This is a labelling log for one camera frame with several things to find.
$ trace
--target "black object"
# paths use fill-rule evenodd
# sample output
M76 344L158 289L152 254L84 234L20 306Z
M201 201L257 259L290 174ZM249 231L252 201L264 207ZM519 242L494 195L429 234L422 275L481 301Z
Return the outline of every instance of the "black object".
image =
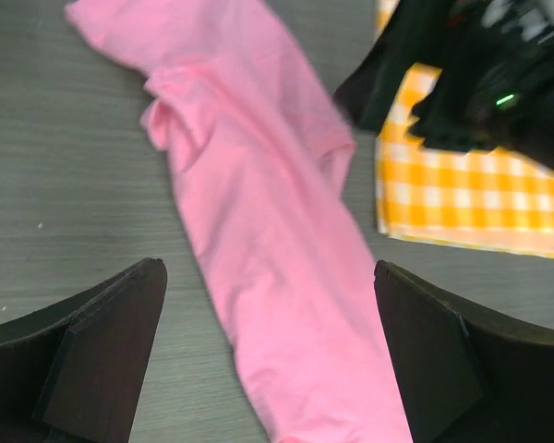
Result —
M414 64L441 69L410 128L437 150L501 145L554 169L553 0L400 0L371 52L335 93L379 134Z
M415 443L554 443L554 330L384 261L375 289Z
M0 443L128 442L165 290L144 259L0 325Z

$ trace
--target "pink cloth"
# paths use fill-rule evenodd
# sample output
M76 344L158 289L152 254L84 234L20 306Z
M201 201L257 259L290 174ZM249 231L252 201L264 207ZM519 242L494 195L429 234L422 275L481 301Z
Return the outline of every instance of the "pink cloth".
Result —
M355 144L279 19L259 0L78 0L66 14L148 78L141 123L167 152L271 441L411 442L373 257L340 199Z

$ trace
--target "orange and white plaid fabric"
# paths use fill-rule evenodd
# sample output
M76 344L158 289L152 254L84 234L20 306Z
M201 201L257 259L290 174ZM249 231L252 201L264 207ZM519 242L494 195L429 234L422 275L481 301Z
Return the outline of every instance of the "orange and white plaid fabric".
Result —
M380 0L383 28L397 0ZM406 135L412 106L437 74L407 74L376 147L379 231L403 240L554 257L554 173L495 150L466 155L419 148Z

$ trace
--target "green light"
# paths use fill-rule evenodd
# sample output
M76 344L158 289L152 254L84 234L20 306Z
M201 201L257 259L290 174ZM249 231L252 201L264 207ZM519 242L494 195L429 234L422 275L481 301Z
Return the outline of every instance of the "green light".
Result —
M510 101L510 100L513 100L515 98L515 94L509 94L509 95L506 95L505 97L503 97L502 99L500 100L497 100L497 106L501 106L502 104Z

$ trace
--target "gingham towel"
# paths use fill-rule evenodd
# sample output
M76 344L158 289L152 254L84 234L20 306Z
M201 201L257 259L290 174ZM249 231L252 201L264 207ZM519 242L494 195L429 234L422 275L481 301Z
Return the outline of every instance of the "gingham towel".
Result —
M381 0L377 28L397 0ZM379 231L403 240L554 257L554 173L506 152L423 150L405 133L437 73L407 74L376 144Z

